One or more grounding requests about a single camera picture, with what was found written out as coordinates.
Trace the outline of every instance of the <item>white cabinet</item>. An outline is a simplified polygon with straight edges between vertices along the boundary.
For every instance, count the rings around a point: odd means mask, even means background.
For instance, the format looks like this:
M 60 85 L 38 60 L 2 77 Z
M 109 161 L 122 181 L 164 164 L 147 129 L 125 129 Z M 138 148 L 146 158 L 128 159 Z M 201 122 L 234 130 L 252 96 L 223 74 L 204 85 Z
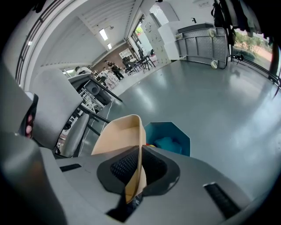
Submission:
M 147 15 L 141 27 L 155 52 L 158 62 L 162 65 L 169 64 L 171 61 L 168 58 L 164 48 L 164 41 L 158 31 L 160 25 L 152 13 Z
M 134 58 L 134 56 L 132 55 L 131 51 L 127 48 L 124 51 L 119 53 L 120 57 L 123 59 L 124 57 L 129 57 L 130 61 L 133 62 L 136 59 Z

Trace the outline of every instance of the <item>teal box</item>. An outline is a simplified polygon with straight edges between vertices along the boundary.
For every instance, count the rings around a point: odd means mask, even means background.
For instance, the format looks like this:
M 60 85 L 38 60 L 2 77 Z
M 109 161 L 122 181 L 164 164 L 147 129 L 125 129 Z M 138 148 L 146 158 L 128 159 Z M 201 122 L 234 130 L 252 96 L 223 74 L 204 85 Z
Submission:
M 170 137 L 173 142 L 177 142 L 182 148 L 181 152 L 176 153 L 190 156 L 190 138 L 173 122 L 151 122 L 144 129 L 147 144 L 155 145 L 156 140 Z

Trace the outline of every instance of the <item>brown wall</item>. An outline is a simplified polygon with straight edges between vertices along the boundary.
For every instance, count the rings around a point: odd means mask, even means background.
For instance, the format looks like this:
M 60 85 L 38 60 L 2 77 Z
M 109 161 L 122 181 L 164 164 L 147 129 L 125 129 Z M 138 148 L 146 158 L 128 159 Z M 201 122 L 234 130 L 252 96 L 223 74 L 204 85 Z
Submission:
M 127 43 L 121 45 L 119 48 L 115 49 L 112 53 L 110 53 L 109 55 L 105 56 L 100 62 L 98 62 L 93 68 L 92 71 L 94 70 L 98 70 L 98 71 L 102 71 L 103 67 L 108 68 L 108 66 L 105 64 L 104 60 L 108 60 L 110 62 L 114 62 L 117 66 L 119 66 L 120 68 L 124 68 L 124 64 L 122 63 L 122 58 L 119 55 L 120 52 L 124 51 L 125 49 L 129 48 L 129 45 Z

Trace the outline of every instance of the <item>black metal rail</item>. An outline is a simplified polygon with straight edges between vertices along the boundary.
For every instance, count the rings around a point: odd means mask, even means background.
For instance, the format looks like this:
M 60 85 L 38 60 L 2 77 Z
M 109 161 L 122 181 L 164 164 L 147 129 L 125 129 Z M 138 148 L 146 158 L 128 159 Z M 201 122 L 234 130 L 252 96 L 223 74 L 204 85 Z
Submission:
M 18 84 L 20 84 L 21 77 L 22 77 L 22 67 L 25 61 L 26 54 L 28 52 L 28 49 L 30 47 L 30 43 L 32 43 L 34 36 L 36 35 L 37 31 L 41 27 L 41 25 L 44 23 L 46 18 L 54 11 L 54 9 L 59 6 L 64 0 L 54 0 L 46 9 L 45 11 L 39 16 L 39 18 L 34 23 L 33 27 L 31 28 L 30 32 L 28 33 L 25 42 L 22 46 L 21 53 L 18 58 L 18 64 L 16 69 L 16 81 Z

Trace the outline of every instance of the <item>white locker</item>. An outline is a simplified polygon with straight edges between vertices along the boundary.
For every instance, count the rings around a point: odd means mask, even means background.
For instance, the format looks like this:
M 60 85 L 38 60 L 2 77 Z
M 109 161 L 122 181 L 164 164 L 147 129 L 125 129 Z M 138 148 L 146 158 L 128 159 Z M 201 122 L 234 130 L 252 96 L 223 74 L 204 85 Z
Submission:
M 164 41 L 158 31 L 160 25 L 155 16 L 152 13 L 147 15 L 141 27 L 156 54 L 158 62 L 162 65 L 169 64 L 171 61 L 164 48 Z

